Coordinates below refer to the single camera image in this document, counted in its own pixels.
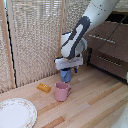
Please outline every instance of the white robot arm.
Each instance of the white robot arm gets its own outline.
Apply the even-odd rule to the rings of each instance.
[[[91,0],[73,31],[71,33],[62,34],[62,56],[71,60],[80,54],[84,49],[83,44],[87,47],[86,41],[82,38],[83,35],[104,22],[118,2],[119,0]]]

